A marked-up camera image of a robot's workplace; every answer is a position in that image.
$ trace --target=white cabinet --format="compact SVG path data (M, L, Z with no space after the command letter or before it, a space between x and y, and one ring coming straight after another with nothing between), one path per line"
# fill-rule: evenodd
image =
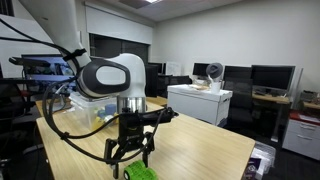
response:
M290 118L282 147L320 160L320 126Z
M218 125L228 117L232 91L195 90L188 85L168 86L168 107L185 115Z

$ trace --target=green object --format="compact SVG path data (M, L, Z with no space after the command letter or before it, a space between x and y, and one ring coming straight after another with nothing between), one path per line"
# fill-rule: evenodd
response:
M126 180L157 180L157 173L150 168L146 168L142 160L135 161L124 168L124 178Z

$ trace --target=paper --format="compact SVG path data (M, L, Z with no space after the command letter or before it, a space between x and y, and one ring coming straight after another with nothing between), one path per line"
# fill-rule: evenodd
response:
M320 122L319 119L314 118L314 117L310 117L310 116L305 116L305 115L299 114L299 117L300 117L300 119L307 120L307 121Z

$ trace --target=ceiling light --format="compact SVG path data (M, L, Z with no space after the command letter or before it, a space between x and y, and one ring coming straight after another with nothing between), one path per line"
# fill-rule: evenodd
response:
M145 0L145 1L148 1L149 3L155 3L155 2L161 1L161 0Z

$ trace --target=window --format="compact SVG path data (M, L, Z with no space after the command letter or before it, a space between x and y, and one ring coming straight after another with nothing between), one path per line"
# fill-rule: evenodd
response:
M0 14L13 16L13 6L11 0L0 0Z
M148 44L90 34L91 56L113 58L121 53L131 53L139 56L144 63L147 63L148 48Z

